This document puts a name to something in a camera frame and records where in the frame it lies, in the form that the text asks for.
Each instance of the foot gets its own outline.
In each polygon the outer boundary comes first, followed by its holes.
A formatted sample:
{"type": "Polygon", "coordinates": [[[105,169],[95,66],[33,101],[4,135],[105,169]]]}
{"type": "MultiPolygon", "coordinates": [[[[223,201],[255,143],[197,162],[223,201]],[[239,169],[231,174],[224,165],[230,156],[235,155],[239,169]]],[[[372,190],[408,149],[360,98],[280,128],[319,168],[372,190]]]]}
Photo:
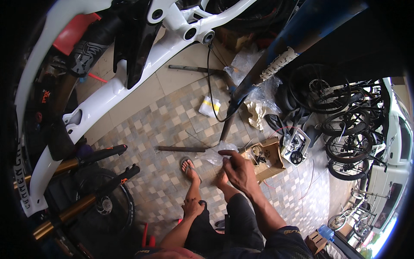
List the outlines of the foot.
{"type": "Polygon", "coordinates": [[[191,169],[191,167],[194,168],[194,165],[191,162],[191,160],[184,161],[183,167],[181,168],[181,170],[183,172],[185,172],[185,169],[187,168],[187,166],[190,166],[190,168],[187,170],[187,174],[186,174],[186,176],[190,179],[190,181],[191,182],[193,182],[193,181],[200,182],[200,178],[198,177],[197,172],[194,171],[193,169],[191,169]]]}
{"type": "Polygon", "coordinates": [[[229,181],[229,178],[227,177],[227,174],[221,170],[218,174],[217,174],[217,178],[216,178],[216,186],[220,188],[220,186],[223,185],[227,185],[227,182],[229,181]]]}

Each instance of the leg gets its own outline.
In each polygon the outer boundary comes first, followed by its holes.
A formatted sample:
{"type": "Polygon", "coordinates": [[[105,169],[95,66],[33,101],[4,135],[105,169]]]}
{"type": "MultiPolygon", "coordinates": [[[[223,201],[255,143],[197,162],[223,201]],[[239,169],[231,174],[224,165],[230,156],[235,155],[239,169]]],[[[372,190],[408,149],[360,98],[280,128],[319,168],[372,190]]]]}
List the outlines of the leg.
{"type": "Polygon", "coordinates": [[[227,178],[226,173],[224,171],[219,172],[216,180],[216,186],[223,192],[224,200],[227,203],[229,203],[231,197],[233,197],[235,194],[240,193],[237,189],[228,185],[228,181],[229,179],[227,178]]]}
{"type": "MultiPolygon", "coordinates": [[[[183,172],[185,172],[187,166],[194,168],[193,163],[190,160],[187,160],[183,163],[183,167],[181,168],[183,172]]],[[[197,173],[189,168],[187,170],[187,177],[191,181],[191,186],[188,189],[185,198],[197,198],[198,200],[201,200],[199,191],[201,181],[197,173]]],[[[184,248],[201,255],[208,256],[211,251],[222,249],[224,235],[217,233],[211,226],[209,218],[210,213],[207,210],[207,203],[205,201],[200,201],[200,203],[205,204],[204,211],[195,218],[193,224],[191,225],[184,248]]]]}
{"type": "Polygon", "coordinates": [[[187,168],[187,166],[190,165],[190,168],[188,168],[187,170],[187,177],[189,178],[189,180],[191,181],[191,186],[188,189],[187,195],[185,196],[186,199],[193,199],[193,198],[197,198],[197,200],[201,200],[201,196],[200,196],[200,178],[198,178],[197,172],[195,172],[192,168],[194,168],[193,163],[191,162],[191,160],[187,160],[183,163],[183,167],[181,168],[181,170],[183,172],[185,172],[185,169],[187,168]]]}
{"type": "Polygon", "coordinates": [[[264,243],[257,225],[256,216],[247,199],[235,188],[227,184],[227,175],[218,176],[216,185],[223,192],[229,215],[229,231],[233,247],[246,247],[262,251],[264,243]]]}

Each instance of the flip-flop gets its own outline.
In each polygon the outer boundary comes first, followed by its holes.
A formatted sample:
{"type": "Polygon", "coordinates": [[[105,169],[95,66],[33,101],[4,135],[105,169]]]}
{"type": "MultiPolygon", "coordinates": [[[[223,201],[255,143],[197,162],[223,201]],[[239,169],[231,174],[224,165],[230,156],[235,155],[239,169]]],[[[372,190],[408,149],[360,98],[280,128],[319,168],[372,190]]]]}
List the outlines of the flip-flop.
{"type": "Polygon", "coordinates": [[[183,164],[184,164],[184,162],[185,161],[187,161],[187,160],[190,160],[192,163],[193,163],[193,161],[191,160],[191,158],[189,158],[189,157],[184,157],[182,160],[181,160],[181,167],[180,167],[180,170],[184,173],[184,175],[185,175],[185,177],[188,177],[187,176],[187,171],[188,171],[188,169],[189,168],[191,168],[191,169],[193,169],[194,171],[195,171],[195,173],[198,175],[198,178],[200,178],[200,183],[202,183],[203,182],[203,179],[201,179],[201,176],[197,173],[197,171],[194,169],[194,168],[192,168],[189,164],[187,165],[187,167],[185,168],[185,171],[183,171],[181,168],[183,168],[183,164]]]}

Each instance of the checkered tile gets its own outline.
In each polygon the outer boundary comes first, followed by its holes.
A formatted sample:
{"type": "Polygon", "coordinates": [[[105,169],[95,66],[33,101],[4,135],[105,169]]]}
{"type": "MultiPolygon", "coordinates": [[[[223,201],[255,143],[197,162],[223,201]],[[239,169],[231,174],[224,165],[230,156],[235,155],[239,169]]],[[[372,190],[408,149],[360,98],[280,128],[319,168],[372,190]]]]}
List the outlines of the checkered tile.
{"type": "MultiPolygon", "coordinates": [[[[221,102],[218,116],[224,118],[229,94],[223,80],[212,76],[212,90],[214,98],[221,102]]],[[[180,170],[179,163],[184,156],[192,158],[203,179],[200,194],[208,203],[211,224],[227,213],[223,193],[212,185],[219,167],[196,159],[195,153],[157,150],[160,145],[210,147],[218,143],[223,123],[198,112],[207,93],[206,78],[183,87],[137,112],[93,145],[95,149],[119,144],[128,146],[121,156],[106,158],[99,164],[117,174],[133,163],[139,165],[141,172],[128,181],[127,186],[135,201],[137,223],[148,222],[149,233],[155,235],[158,242],[177,224],[177,219],[183,217],[181,205],[190,186],[180,170]]],[[[250,116],[244,106],[239,109],[226,140],[228,143],[243,148],[250,141],[257,143],[273,133],[268,125],[263,132],[251,127],[250,116]]],[[[320,152],[321,148],[323,143],[319,141],[310,150],[309,159],[298,168],[284,161],[286,170],[266,180],[271,187],[261,184],[269,202],[288,224],[298,226],[304,237],[327,222],[329,178],[326,155],[320,152]]]]}

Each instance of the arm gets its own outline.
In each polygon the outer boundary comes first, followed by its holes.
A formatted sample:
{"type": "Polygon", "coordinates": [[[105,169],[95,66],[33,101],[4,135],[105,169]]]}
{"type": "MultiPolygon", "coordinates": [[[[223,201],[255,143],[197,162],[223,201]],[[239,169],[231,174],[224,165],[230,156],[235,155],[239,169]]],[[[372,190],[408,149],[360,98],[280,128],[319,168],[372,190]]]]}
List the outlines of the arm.
{"type": "Polygon", "coordinates": [[[259,230],[265,238],[271,233],[286,226],[286,222],[267,201],[256,180],[253,163],[244,159],[236,151],[222,150],[221,155],[230,155],[223,159],[223,168],[229,181],[240,191],[244,192],[253,204],[259,230]]]}
{"type": "Polygon", "coordinates": [[[176,225],[159,244],[162,248],[184,247],[188,231],[195,217],[184,217],[180,224],[176,225]]]}
{"type": "Polygon", "coordinates": [[[192,200],[185,200],[182,208],[184,210],[184,218],[180,224],[176,225],[161,241],[160,247],[172,248],[172,247],[184,247],[185,240],[187,239],[188,231],[195,220],[204,210],[204,203],[200,205],[199,201],[194,198],[192,200]]]}

